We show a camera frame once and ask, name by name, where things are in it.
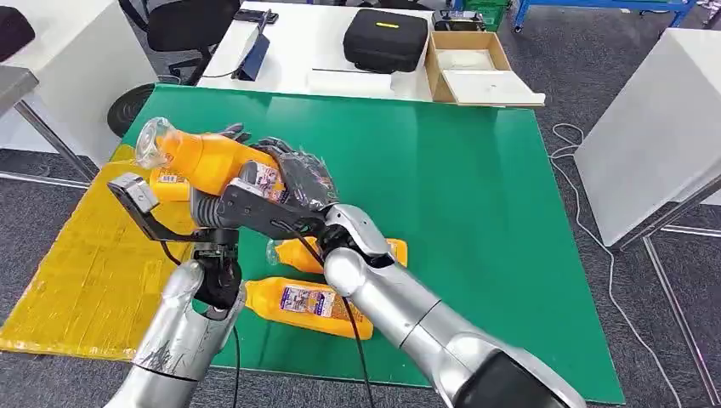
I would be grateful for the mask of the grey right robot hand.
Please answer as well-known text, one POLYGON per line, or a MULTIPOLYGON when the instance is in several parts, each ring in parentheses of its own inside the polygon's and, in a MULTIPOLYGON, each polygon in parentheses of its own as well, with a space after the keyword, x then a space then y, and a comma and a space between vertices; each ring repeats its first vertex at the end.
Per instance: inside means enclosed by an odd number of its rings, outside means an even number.
POLYGON ((278 202, 311 211, 339 203, 337 187, 322 159, 273 137, 261 139, 251 147, 269 154, 278 165, 286 190, 285 197, 278 202))

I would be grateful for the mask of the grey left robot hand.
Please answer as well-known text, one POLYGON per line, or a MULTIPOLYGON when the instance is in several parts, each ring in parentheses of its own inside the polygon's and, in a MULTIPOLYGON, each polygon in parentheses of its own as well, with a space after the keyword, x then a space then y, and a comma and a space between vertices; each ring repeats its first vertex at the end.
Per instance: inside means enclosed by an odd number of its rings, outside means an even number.
POLYGON ((264 187, 264 182, 258 180, 258 176, 261 174, 261 164, 274 168, 274 159, 264 151, 245 145, 250 134, 243 130, 241 123, 228 126, 220 135, 230 140, 227 150, 224 151, 224 167, 219 172, 223 185, 233 178, 240 178, 256 195, 265 196, 267 188, 264 187))

